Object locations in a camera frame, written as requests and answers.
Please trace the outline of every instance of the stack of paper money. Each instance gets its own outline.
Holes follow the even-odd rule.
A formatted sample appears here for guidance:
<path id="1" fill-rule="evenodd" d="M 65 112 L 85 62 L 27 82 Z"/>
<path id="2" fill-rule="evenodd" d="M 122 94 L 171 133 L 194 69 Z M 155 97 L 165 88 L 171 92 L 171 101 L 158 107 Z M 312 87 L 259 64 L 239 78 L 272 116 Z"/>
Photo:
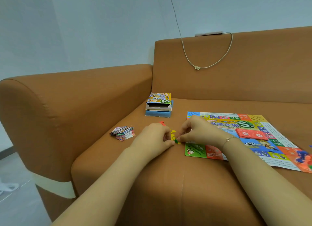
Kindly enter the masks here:
<path id="1" fill-rule="evenodd" d="M 124 126 L 116 127 L 110 135 L 115 135 L 117 140 L 124 141 L 135 136 L 135 133 L 133 127 Z"/>

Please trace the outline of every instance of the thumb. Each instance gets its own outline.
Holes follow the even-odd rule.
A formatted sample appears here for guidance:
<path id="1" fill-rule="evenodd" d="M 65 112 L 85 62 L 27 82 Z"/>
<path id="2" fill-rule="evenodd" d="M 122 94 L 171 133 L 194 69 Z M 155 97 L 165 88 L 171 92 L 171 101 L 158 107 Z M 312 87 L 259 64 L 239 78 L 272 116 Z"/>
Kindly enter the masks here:
<path id="1" fill-rule="evenodd" d="M 191 141 L 190 133 L 191 133 L 191 132 L 179 136 L 179 137 L 177 138 L 177 141 L 179 141 L 179 142 Z"/>
<path id="2" fill-rule="evenodd" d="M 166 140 L 164 141 L 164 144 L 165 144 L 166 149 L 168 149 L 169 147 L 173 146 L 175 142 L 173 140 Z"/>

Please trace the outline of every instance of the blue plastic tray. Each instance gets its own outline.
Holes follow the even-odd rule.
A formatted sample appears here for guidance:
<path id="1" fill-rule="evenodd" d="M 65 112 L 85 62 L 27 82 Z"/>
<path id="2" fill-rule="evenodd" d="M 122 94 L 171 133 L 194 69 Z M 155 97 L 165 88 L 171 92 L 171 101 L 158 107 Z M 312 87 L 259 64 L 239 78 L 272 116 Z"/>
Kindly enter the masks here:
<path id="1" fill-rule="evenodd" d="M 174 101 L 171 100 L 171 108 L 174 107 Z M 150 111 L 145 110 L 145 116 L 150 117 L 171 117 L 171 111 Z"/>

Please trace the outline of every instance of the person's left hand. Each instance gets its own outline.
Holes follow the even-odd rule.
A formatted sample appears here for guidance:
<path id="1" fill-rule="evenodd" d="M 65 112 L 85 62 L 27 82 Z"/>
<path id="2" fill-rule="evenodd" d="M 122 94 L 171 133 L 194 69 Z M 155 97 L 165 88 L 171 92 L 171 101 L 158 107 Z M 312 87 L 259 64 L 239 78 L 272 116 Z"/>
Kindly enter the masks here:
<path id="1" fill-rule="evenodd" d="M 168 126 L 152 123 L 142 130 L 129 148 L 138 151 L 138 155 L 143 156 L 147 161 L 151 161 L 174 144 Z"/>

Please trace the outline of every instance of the floor tile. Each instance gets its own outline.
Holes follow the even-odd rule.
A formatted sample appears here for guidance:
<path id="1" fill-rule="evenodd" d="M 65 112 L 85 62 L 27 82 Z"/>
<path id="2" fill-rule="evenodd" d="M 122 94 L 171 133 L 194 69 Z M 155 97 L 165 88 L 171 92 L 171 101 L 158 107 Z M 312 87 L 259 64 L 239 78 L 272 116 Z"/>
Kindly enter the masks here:
<path id="1" fill-rule="evenodd" d="M 1 226 L 49 226 L 51 220 L 31 180 L 0 202 Z"/>
<path id="2" fill-rule="evenodd" d="M 25 168 L 18 153 L 0 160 L 0 178 L 3 183 L 18 183 L 20 186 L 32 178 L 31 173 Z M 0 201 L 12 192 L 3 192 Z"/>

